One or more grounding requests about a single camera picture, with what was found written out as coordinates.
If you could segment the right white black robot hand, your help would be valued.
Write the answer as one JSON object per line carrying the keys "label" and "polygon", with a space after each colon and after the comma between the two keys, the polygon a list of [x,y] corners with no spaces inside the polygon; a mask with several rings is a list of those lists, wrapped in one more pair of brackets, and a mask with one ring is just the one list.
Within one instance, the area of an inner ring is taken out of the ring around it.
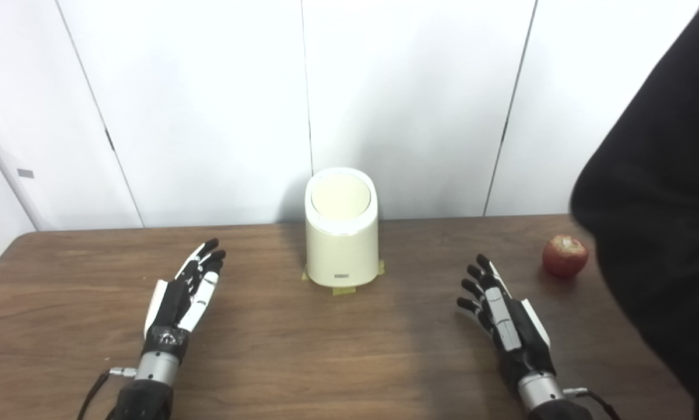
{"label": "right white black robot hand", "polygon": [[461,280],[461,287],[472,297],[458,297],[456,303],[472,313],[490,336],[498,372],[507,388],[517,390],[529,374],[556,375],[549,344],[525,301],[512,297],[491,260],[478,254],[476,263],[468,265],[466,271],[469,276]]}

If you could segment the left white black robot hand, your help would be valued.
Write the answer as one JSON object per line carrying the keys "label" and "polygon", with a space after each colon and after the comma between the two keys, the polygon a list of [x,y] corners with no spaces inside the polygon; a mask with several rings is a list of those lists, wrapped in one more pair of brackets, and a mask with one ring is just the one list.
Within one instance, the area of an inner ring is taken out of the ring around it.
{"label": "left white black robot hand", "polygon": [[210,305],[226,251],[219,239],[203,242],[171,280],[158,280],[144,324],[142,355],[168,354],[182,363],[190,335]]}

